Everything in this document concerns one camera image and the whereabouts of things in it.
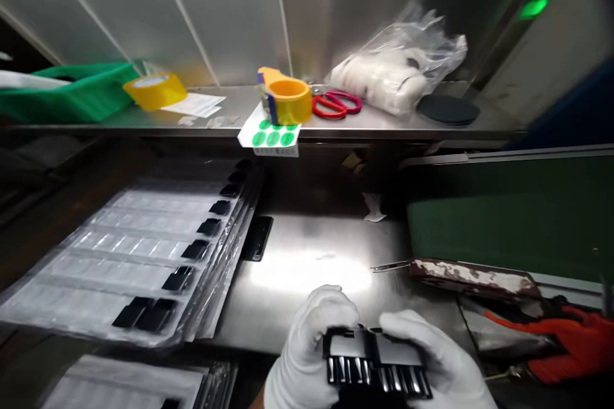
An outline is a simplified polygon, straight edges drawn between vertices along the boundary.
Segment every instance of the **scissors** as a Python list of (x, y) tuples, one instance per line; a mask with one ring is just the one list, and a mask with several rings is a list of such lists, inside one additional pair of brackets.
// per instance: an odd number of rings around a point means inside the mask
[[(347, 107), (341, 101), (341, 98), (351, 101), (354, 107)], [(320, 110), (318, 104), (331, 109), (332, 112)], [(360, 98), (343, 91), (327, 91), (323, 95), (317, 95), (313, 98), (313, 113), (326, 120), (342, 120), (346, 115), (357, 114), (362, 109), (363, 102)]]

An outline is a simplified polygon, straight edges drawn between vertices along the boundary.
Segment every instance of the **white glove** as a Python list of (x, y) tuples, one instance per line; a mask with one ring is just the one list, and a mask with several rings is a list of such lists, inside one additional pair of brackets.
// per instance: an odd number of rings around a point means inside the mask
[(328, 384), (322, 336), (329, 327), (355, 327), (356, 306), (328, 284), (312, 292), (292, 320), (290, 333), (264, 384), (265, 409), (325, 409), (339, 400)]
[(418, 313), (405, 310), (383, 313), (383, 331), (399, 339), (409, 339), (428, 354), (427, 379), (433, 399), (411, 401), (416, 409), (496, 409), (475, 361), (441, 329)]

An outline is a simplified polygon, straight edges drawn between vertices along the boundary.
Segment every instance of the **green conveyor belt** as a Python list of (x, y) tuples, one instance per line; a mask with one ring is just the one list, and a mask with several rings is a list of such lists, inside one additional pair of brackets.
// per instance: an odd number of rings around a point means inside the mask
[(404, 174), (414, 257), (597, 282), (602, 271), (614, 274), (614, 157), (412, 166)]

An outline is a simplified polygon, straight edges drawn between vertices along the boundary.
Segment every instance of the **stainless steel table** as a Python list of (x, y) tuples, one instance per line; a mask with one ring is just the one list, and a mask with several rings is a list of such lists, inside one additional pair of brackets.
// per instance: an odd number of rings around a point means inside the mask
[(216, 336), (207, 342), (279, 353), (299, 304), (328, 283), (343, 287), (368, 326), (379, 326), (384, 311), (411, 308), (474, 354), (451, 295), (411, 282), (403, 270), (371, 272), (411, 256), (407, 223), (364, 221), (368, 210), (356, 181), (339, 173), (339, 158), (316, 149), (305, 155), (313, 158), (269, 164), (257, 209), (274, 218), (263, 260), (240, 262)]
[[(448, 85), (440, 85), (439, 92), (453, 93)], [(90, 135), (138, 135), (164, 137), (215, 137), (234, 138), (243, 123), (258, 104), (257, 90), (252, 86), (205, 88), (202, 93), (225, 96), (221, 109), (210, 118), (198, 118), (192, 126), (180, 125), (181, 114), (154, 111), (145, 112), (132, 106), (106, 119), (90, 125), (11, 125), (7, 132), (66, 132)], [(469, 126), (453, 127), (429, 120), (413, 113), (406, 119), (398, 119), (385, 112), (364, 106), (356, 116), (344, 120), (323, 120), (311, 117), (302, 129), (300, 139), (330, 140), (401, 140), (401, 141), (490, 141), (498, 147), (520, 134), (519, 125), (510, 116), (492, 104), (475, 100), (481, 113)]]

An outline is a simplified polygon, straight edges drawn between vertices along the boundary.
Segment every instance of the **black plastic component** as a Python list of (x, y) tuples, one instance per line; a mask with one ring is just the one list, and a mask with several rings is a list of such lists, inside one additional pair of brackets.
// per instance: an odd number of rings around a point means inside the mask
[(162, 285), (162, 289), (165, 289), (166, 291), (181, 291), (188, 285), (193, 271), (193, 267), (177, 267), (173, 273), (168, 275), (166, 282), (164, 282)]
[(241, 259), (252, 262), (262, 260), (272, 225), (273, 218), (269, 216), (256, 216), (252, 219), (241, 250)]
[(251, 161), (241, 160), (239, 163), (235, 165), (235, 168), (241, 169), (242, 171), (246, 171), (251, 168)]
[(208, 241), (196, 240), (190, 246), (185, 248), (185, 251), (181, 256), (186, 259), (200, 260), (205, 255), (208, 246)]
[(158, 299), (153, 307), (147, 309), (136, 323), (138, 329), (148, 332), (161, 331), (171, 317), (177, 302), (172, 299)]
[(234, 198), (235, 196), (239, 195), (239, 186), (235, 184), (229, 184), (224, 187), (219, 194), (223, 197)]
[(227, 200), (219, 200), (217, 203), (211, 206), (209, 212), (217, 215), (226, 215), (230, 212), (230, 202)]
[(175, 398), (166, 398), (160, 409), (179, 409), (181, 400)]
[(196, 231), (198, 233), (202, 233), (203, 235), (213, 236), (217, 233), (218, 227), (219, 227), (219, 219), (207, 219), (205, 222), (200, 224), (200, 227)]
[(331, 385), (368, 385), (406, 398), (433, 397), (422, 351), (408, 341), (364, 328), (334, 328), (323, 345)]
[(230, 177), (228, 177), (228, 182), (242, 185), (247, 178), (248, 176), (246, 173), (242, 173), (241, 171), (235, 171), (230, 175)]
[(119, 313), (115, 321), (111, 324), (115, 327), (128, 329), (133, 327), (139, 318), (143, 315), (143, 312), (151, 307), (155, 302), (155, 299), (150, 297), (135, 297), (132, 302), (126, 305)]
[(480, 109), (470, 100), (448, 95), (423, 96), (416, 110), (432, 120), (452, 126), (469, 125), (480, 114)]

